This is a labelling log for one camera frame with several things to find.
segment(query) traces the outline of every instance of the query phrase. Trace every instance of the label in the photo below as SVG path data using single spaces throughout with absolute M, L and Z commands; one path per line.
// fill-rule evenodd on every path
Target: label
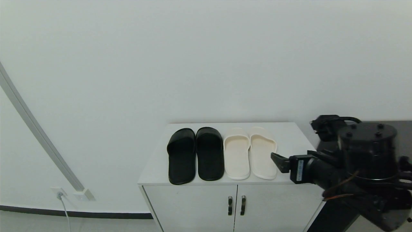
M 296 175 L 296 181 L 302 181 L 302 175 L 303 175 L 303 160 L 299 160 L 297 163 L 297 175 Z

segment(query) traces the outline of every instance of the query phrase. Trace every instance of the baseboard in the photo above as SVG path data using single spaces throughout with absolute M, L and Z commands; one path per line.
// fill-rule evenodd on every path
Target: baseboard
M 16 213 L 66 216 L 64 211 L 60 211 L 60 210 L 22 208 L 22 207 L 14 207 L 14 206 L 0 206 L 0 210 L 16 212 Z M 67 215 L 69 217 L 75 217 L 75 218 L 153 219 L 151 213 L 90 213 L 90 212 L 67 211 Z

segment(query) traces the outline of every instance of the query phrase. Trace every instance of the wall socket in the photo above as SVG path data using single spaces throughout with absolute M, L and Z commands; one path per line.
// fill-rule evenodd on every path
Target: wall socket
M 56 197 L 58 192 L 63 193 L 63 196 L 67 196 L 66 192 L 60 187 L 50 187 L 50 189 L 54 192 L 54 196 Z
M 89 189 L 84 189 L 82 192 L 74 192 L 73 195 L 79 201 L 95 201 L 95 198 Z

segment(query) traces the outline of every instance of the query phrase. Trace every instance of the slipper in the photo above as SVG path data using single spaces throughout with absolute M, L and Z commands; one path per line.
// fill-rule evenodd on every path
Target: slipper
M 196 175 L 194 132 L 190 128 L 176 131 L 167 144 L 169 154 L 169 181 L 182 185 L 192 181 Z
M 202 180 L 218 180 L 225 172 L 223 141 L 219 131 L 203 127 L 196 134 L 197 169 Z
M 226 133 L 223 142 L 225 170 L 233 180 L 244 180 L 250 175 L 250 139 L 242 128 L 232 128 Z
M 250 129 L 250 166 L 255 176 L 265 180 L 276 178 L 277 167 L 270 158 L 276 149 L 277 144 L 269 131 L 257 126 Z

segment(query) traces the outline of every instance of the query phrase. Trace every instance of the white cabinet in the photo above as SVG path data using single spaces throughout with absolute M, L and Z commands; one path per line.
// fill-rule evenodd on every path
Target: white cabinet
M 270 131 L 278 144 L 277 153 L 289 157 L 314 150 L 295 123 L 191 123 L 169 124 L 149 158 L 138 181 L 150 212 L 163 232 L 304 232 L 323 207 L 322 189 L 295 185 L 289 174 L 278 171 L 274 180 L 250 174 L 232 180 L 226 174 L 216 181 L 196 175 L 185 185 L 172 185 L 168 178 L 167 143 L 181 128 L 195 132 L 204 126 L 216 128 L 222 137 L 233 127 L 246 132 L 252 126 Z M 241 215 L 242 196 L 245 197 Z M 233 198 L 229 215 L 228 197 Z
M 145 187 L 165 232 L 233 232 L 236 189 L 236 185 Z M 234 200 L 232 215 L 228 215 L 229 196 Z
M 320 206 L 321 195 L 316 185 L 239 185 L 234 230 L 302 232 Z

